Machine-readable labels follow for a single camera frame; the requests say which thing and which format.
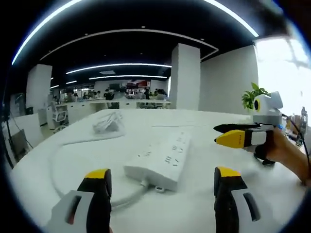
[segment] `white pillar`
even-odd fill
[[[48,105],[52,66],[38,64],[28,73],[26,108],[33,107],[34,113]]]
[[[170,101],[175,109],[198,110],[201,81],[200,49],[178,44],[172,52]]]

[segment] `office chair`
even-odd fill
[[[58,111],[56,106],[55,106],[55,102],[52,101],[51,102],[51,107],[52,107],[52,119],[57,122],[60,123],[60,125],[53,131],[53,133],[57,133],[58,131],[63,130],[64,128],[66,128],[67,126],[65,125],[65,120],[66,120],[66,116],[67,116],[67,111]]]

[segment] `power outlet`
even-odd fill
[[[171,133],[162,142],[150,145],[127,163],[124,166],[125,174],[138,181],[146,179],[149,184],[161,189],[176,191],[190,140],[188,132]]]

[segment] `desk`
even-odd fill
[[[108,109],[111,104],[117,103],[120,109],[137,109],[143,104],[145,107],[162,105],[164,108],[169,108],[170,102],[165,100],[128,100],[121,98],[117,100],[94,99],[82,102],[62,103],[56,105],[58,109],[67,110],[69,125],[79,121],[93,113]]]
[[[92,124],[113,110],[102,110],[52,135],[29,152],[12,170],[10,179],[30,217],[43,226],[60,200],[50,180],[49,166],[57,171],[55,182],[63,192],[78,187],[85,174],[98,168],[112,171],[112,200],[137,190],[139,182],[127,178],[123,165],[163,134],[188,130],[190,150],[177,192],[150,190],[128,208],[111,213],[114,232],[214,233],[214,168],[227,166],[242,173],[247,186],[262,195],[279,223],[289,221],[305,188],[283,165],[263,167],[251,153],[217,145],[215,125],[237,123],[247,116],[187,110],[120,110],[126,135],[119,138],[61,146],[93,138]]]

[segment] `potted plant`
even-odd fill
[[[245,91],[246,93],[242,95],[243,107],[248,111],[253,109],[254,98],[256,96],[262,94],[269,95],[269,93],[264,88],[259,88],[255,83],[252,83],[252,88],[253,91]]]

